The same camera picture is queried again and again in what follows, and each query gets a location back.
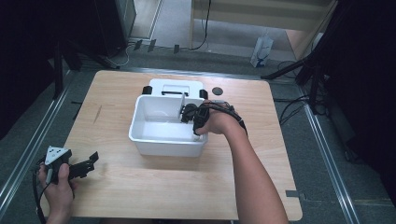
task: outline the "wrist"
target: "wrist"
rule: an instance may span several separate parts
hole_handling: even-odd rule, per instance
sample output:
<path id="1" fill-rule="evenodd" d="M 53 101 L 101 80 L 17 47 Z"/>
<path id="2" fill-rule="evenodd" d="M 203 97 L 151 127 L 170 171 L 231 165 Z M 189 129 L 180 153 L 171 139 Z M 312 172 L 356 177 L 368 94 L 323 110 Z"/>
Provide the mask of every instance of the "wrist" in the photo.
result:
<path id="1" fill-rule="evenodd" d="M 69 221 L 71 217 L 71 211 L 56 211 L 50 212 L 49 217 L 47 219 L 47 224 L 51 223 L 61 223 L 65 224 Z"/>

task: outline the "metal bar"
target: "metal bar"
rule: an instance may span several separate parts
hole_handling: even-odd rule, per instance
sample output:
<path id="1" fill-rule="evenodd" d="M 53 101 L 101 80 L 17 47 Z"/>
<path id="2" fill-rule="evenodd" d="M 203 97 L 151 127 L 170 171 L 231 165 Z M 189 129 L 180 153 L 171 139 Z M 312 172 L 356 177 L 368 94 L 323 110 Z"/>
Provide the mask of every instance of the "metal bar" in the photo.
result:
<path id="1" fill-rule="evenodd" d="M 355 206 L 349 196 L 347 186 L 344 183 L 344 180 L 341 177 L 337 165 L 335 164 L 335 161 L 332 157 L 332 152 L 329 148 L 329 145 L 327 144 L 326 137 L 321 130 L 318 118 L 312 113 L 309 105 L 305 105 L 304 109 L 312 131 L 314 132 L 314 136 L 318 142 L 320 153 L 329 173 L 330 180 L 332 181 L 332 186 L 334 187 L 338 202 L 340 203 L 341 209 L 343 210 L 346 222 L 349 224 L 358 224 L 360 221 Z"/>
<path id="2" fill-rule="evenodd" d="M 7 208 L 11 203 L 16 191 L 18 190 L 18 187 L 20 186 L 24 176 L 29 170 L 33 159 L 35 158 L 35 154 L 40 148 L 41 143 L 44 140 L 44 137 L 46 136 L 54 118 L 58 114 L 73 77 L 74 73 L 71 73 L 70 71 L 66 74 L 64 78 L 64 90 L 61 92 L 58 99 L 52 100 L 52 103 L 50 104 L 44 118 L 41 120 L 29 144 L 23 151 L 21 158 L 14 167 L 14 170 L 12 171 L 5 185 L 2 187 L 0 191 L 0 221 L 6 213 Z"/>

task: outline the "small black object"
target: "small black object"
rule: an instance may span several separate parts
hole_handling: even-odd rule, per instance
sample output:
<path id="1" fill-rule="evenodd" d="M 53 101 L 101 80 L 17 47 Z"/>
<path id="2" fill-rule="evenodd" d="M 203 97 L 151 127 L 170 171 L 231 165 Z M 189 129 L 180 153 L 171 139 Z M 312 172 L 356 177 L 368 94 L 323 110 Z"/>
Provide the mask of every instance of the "small black object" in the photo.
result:
<path id="1" fill-rule="evenodd" d="M 142 94 L 144 94 L 144 95 L 151 95 L 151 93 L 152 93 L 152 87 L 150 87 L 150 86 L 145 86 L 145 87 L 143 87 Z"/>
<path id="2" fill-rule="evenodd" d="M 180 51 L 180 45 L 175 45 L 174 54 L 177 54 Z"/>
<path id="3" fill-rule="evenodd" d="M 223 90 L 220 87 L 215 87 L 212 89 L 213 94 L 215 95 L 222 95 L 223 94 Z"/>
<path id="4" fill-rule="evenodd" d="M 199 128 L 204 127 L 205 123 L 208 120 L 209 120 L 209 108 L 206 105 L 201 104 L 198 107 L 198 110 L 195 112 L 194 119 L 193 119 L 194 125 L 192 126 L 192 130 L 195 135 L 199 135 L 195 131 Z"/>
<path id="5" fill-rule="evenodd" d="M 99 160 L 98 152 L 93 153 L 87 161 L 82 161 L 80 163 L 70 166 L 69 179 L 74 179 L 76 177 L 83 178 L 87 176 L 87 173 L 94 170 L 93 164 Z"/>
<path id="6" fill-rule="evenodd" d="M 139 40 L 136 42 L 134 45 L 134 50 L 140 49 L 140 46 L 142 45 L 143 40 Z"/>
<path id="7" fill-rule="evenodd" d="M 157 39 L 153 39 L 149 42 L 149 46 L 148 46 L 148 52 L 152 52 L 154 51 L 154 47 L 155 47 L 155 42 L 157 41 Z"/>
<path id="8" fill-rule="evenodd" d="M 200 90 L 199 91 L 199 97 L 207 100 L 207 91 L 206 90 Z"/>
<path id="9" fill-rule="evenodd" d="M 197 107 L 198 106 L 196 106 L 195 104 L 187 104 L 186 106 L 184 106 L 184 110 L 181 116 L 181 122 L 188 123 L 190 120 L 192 120 L 194 118 Z"/>

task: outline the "white box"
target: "white box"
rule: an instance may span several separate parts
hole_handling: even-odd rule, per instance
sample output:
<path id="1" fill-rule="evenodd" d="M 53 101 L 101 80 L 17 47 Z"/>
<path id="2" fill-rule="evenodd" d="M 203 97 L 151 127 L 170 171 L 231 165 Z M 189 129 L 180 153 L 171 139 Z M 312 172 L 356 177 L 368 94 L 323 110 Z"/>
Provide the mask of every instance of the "white box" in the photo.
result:
<path id="1" fill-rule="evenodd" d="M 201 82 L 167 79 L 153 79 L 151 95 L 137 98 L 129 137 L 142 155 L 198 157 L 201 155 L 207 134 L 197 137 L 192 131 L 192 121 L 181 123 L 181 105 L 199 106 L 204 99 L 199 98 Z M 184 94 L 165 94 L 161 91 L 189 91 Z"/>

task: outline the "wooden tabletop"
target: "wooden tabletop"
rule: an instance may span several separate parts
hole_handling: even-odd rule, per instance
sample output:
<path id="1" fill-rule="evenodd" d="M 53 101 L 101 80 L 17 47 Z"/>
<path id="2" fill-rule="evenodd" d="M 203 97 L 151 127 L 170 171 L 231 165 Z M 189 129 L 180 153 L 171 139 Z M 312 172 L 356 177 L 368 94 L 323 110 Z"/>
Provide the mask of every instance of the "wooden tabletop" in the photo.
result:
<path id="1" fill-rule="evenodd" d="M 98 151 L 95 170 L 77 179 L 75 217 L 238 219 L 233 161 L 223 135 L 210 134 L 199 158 L 142 156 L 128 131 L 136 98 L 153 78 L 201 81 L 209 99 L 234 105 L 272 177 L 289 220 L 302 217 L 269 84 L 259 80 L 100 71 L 65 143 L 71 164 Z M 221 87 L 215 96 L 211 90 Z M 48 205 L 42 201 L 45 213 Z"/>

